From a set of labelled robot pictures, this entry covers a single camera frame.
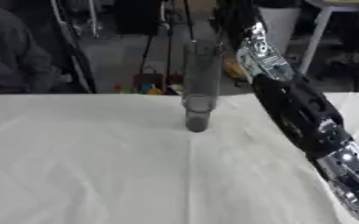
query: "black stand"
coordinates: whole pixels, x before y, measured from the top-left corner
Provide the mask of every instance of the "black stand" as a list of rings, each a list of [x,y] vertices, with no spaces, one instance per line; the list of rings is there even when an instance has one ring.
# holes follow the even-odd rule
[[[194,22],[192,21],[192,16],[190,15],[190,7],[189,7],[189,1],[184,0],[185,5],[185,13],[187,15],[187,28],[189,29],[189,36],[191,40],[194,40]]]
[[[140,68],[138,70],[139,74],[142,74],[144,71],[145,62],[147,61],[148,53],[150,52],[152,41],[153,41],[153,35],[148,36],[147,45],[143,53],[143,61],[141,62]]]

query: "tripod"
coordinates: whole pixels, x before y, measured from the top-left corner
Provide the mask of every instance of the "tripod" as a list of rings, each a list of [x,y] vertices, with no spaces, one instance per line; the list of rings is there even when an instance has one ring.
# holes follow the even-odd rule
[[[175,5],[175,0],[166,0],[166,1],[170,1],[171,2],[171,6],[172,6],[172,15],[169,15],[168,13],[166,13],[165,17],[167,19],[167,24],[168,24],[168,31],[167,31],[167,36],[168,36],[168,47],[167,47],[167,62],[166,62],[166,71],[165,71],[165,77],[166,77],[166,81],[167,78],[170,76],[171,73],[171,64],[172,64],[172,37],[174,35],[174,26],[175,23],[173,21],[173,15],[176,14],[176,5]],[[190,6],[189,6],[189,2],[188,0],[183,0],[184,1],[184,7],[185,7],[185,13],[186,13],[186,21],[187,21],[187,29],[189,30],[189,37],[191,40],[194,40],[194,29],[193,29],[193,20],[192,20],[192,16],[190,13]],[[148,36],[147,39],[147,43],[146,43],[146,47],[143,53],[143,61],[140,65],[139,68],[139,73],[141,74],[144,70],[144,66],[145,66],[145,62],[148,58],[148,54],[151,50],[151,45],[152,45],[152,41],[154,39],[153,35]]]

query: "white table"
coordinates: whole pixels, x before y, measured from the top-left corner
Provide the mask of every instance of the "white table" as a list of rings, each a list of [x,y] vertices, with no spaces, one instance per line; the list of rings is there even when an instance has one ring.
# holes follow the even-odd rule
[[[359,94],[329,97],[359,142]],[[204,133],[183,116],[178,97],[0,96],[0,224],[358,223],[254,95]]]
[[[320,43],[322,35],[327,28],[327,23],[331,18],[333,12],[356,12],[359,11],[359,3],[329,3],[326,0],[305,0],[314,7],[320,8],[321,13],[318,17],[317,27],[314,30],[313,36],[310,39],[310,44],[306,50],[305,56],[300,66],[300,71],[306,75],[317,46]]]

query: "chair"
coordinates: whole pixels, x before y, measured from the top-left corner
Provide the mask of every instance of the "chair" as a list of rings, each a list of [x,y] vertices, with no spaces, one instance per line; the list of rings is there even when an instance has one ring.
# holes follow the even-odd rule
[[[65,37],[54,15],[50,0],[11,1],[15,4],[8,10],[24,21],[38,45],[52,56],[53,65],[61,69],[63,74],[71,75],[70,86],[73,91],[80,94],[97,93],[88,58],[79,47],[76,40],[77,34],[70,25],[66,7],[62,5],[62,2],[57,1],[57,5],[61,16],[67,22],[67,29],[72,34],[73,43]]]

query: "floor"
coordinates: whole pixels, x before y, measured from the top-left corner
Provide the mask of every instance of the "floor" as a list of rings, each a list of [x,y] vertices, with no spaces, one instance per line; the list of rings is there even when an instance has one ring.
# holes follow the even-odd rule
[[[209,12],[193,12],[194,32],[198,39],[215,39],[209,23]],[[147,37],[144,36],[118,36],[111,29],[111,24],[103,24],[104,29],[101,31],[99,39],[91,38],[85,35],[82,39],[82,46],[90,58],[94,69],[95,79],[100,93],[116,93],[116,86],[120,85],[125,93],[132,91],[132,78],[138,74],[142,54],[145,49]],[[177,25],[173,37],[172,48],[172,74],[181,74],[183,45],[189,41],[189,33],[183,24]],[[166,70],[167,59],[167,35],[165,29],[161,29],[159,35],[154,39],[151,52],[146,65],[153,67],[158,73],[164,74]],[[290,55],[296,55],[300,58],[306,50],[306,42],[298,45],[292,45],[289,49]],[[309,72],[320,90],[324,92],[348,92],[352,90],[352,82],[345,77],[325,79],[319,81],[314,79],[322,69],[323,61],[330,56],[328,50],[320,48],[314,60],[313,66]],[[241,87],[235,87],[233,81],[226,76],[222,76],[221,94],[222,95],[239,95],[251,92],[247,84]]]

